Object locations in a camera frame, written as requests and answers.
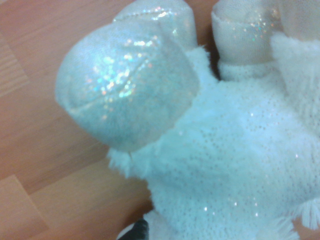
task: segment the plush toy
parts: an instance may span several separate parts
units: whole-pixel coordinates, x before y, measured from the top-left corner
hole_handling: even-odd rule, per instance
[[[148,182],[141,239],[298,240],[298,217],[318,228],[319,21],[318,0],[220,0],[221,81],[183,0],[137,0],[70,50],[56,100],[110,146],[111,168]]]

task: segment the plush paw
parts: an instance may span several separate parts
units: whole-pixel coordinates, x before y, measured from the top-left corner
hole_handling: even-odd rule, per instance
[[[147,180],[150,240],[299,239],[292,219],[320,219],[320,44],[274,35],[273,0],[220,0],[212,21],[223,81],[185,2],[138,0],[71,49],[57,101]]]

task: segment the glittery paw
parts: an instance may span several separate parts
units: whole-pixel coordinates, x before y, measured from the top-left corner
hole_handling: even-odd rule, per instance
[[[131,152],[157,140],[191,106],[199,88],[185,55],[196,45],[190,16],[182,0],[129,5],[66,55],[57,102],[115,149]]]
[[[212,28],[220,62],[256,65],[272,61],[270,37],[282,25],[275,0],[220,0]]]

